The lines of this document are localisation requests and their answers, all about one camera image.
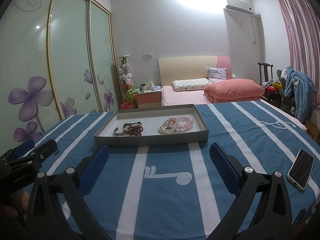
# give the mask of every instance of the silver screw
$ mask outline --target silver screw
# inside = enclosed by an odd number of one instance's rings
[[[75,168],[73,168],[73,167],[69,167],[69,168],[66,169],[66,173],[67,174],[72,174],[74,172],[75,172]]]
[[[244,168],[244,171],[245,171],[246,173],[253,173],[253,168],[247,166],[247,167]]]
[[[43,171],[39,172],[38,175],[37,175],[37,177],[38,177],[39,179],[43,178],[43,177],[44,177],[44,172],[43,172]]]
[[[280,178],[282,176],[281,172],[280,171],[275,171],[275,175]]]

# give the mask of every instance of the pink headboard panel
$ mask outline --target pink headboard panel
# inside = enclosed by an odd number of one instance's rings
[[[231,63],[228,56],[218,56],[216,68],[227,68],[227,79],[232,79],[231,76]]]

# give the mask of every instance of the finger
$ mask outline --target finger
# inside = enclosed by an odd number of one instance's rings
[[[24,211],[26,211],[28,208],[29,199],[30,199],[30,197],[29,197],[28,193],[25,190],[23,190],[22,197],[21,197],[21,205],[22,205],[22,208]]]
[[[9,207],[7,205],[4,205],[4,204],[1,204],[4,212],[8,215],[8,217],[11,217],[11,218],[16,218],[18,217],[18,212],[12,208],[12,207]]]

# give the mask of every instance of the pink drawer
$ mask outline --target pink drawer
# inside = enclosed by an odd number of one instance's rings
[[[136,95],[138,104],[156,103],[161,102],[161,93],[146,93]]]

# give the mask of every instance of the blue striped tablecloth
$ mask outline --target blue striped tablecloth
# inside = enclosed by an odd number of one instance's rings
[[[306,190],[300,192],[285,178],[293,220],[315,204],[320,146],[292,121],[260,101],[196,107],[209,127],[208,142],[109,148],[109,160],[84,200],[112,239],[205,239],[235,199],[210,159],[214,142],[243,166],[284,176],[305,149],[315,158]],[[93,135],[111,115],[70,116],[46,132],[37,144],[54,139],[60,153],[46,159],[41,170],[51,175],[76,167],[97,150]],[[248,227],[259,198],[241,229]],[[60,201],[71,228],[78,231],[67,203]]]

